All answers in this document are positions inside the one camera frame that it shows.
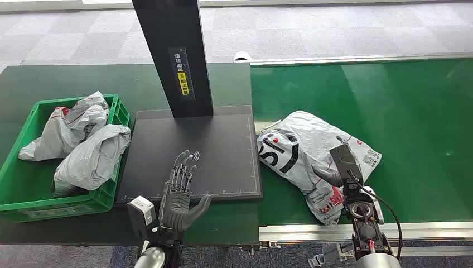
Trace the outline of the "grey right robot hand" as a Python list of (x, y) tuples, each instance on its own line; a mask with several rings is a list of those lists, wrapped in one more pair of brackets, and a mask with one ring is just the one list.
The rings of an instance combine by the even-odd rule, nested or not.
[(356, 157), (353, 155), (348, 142), (342, 137), (336, 136), (341, 145), (329, 150), (332, 163), (336, 165), (337, 173), (314, 169), (313, 172), (322, 180), (334, 187), (348, 186), (354, 189), (351, 184), (363, 186), (363, 176)]

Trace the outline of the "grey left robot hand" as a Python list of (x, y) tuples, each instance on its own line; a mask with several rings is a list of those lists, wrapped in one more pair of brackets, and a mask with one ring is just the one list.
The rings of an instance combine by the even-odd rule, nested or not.
[(163, 228), (185, 232), (209, 209), (212, 196), (208, 194), (201, 197), (197, 205), (190, 207), (190, 188), (197, 166), (189, 167), (187, 162), (193, 158), (194, 155), (189, 150), (181, 152), (170, 170), (158, 212), (158, 220)]

